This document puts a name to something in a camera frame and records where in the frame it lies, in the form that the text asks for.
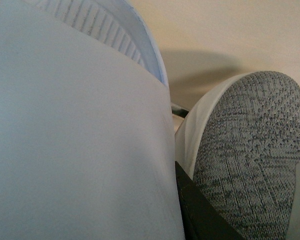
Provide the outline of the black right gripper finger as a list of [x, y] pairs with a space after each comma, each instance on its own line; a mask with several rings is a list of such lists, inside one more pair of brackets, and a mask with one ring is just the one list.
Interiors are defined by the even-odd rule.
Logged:
[[217, 213], [178, 162], [175, 162], [175, 173], [184, 234], [187, 240], [243, 239]]

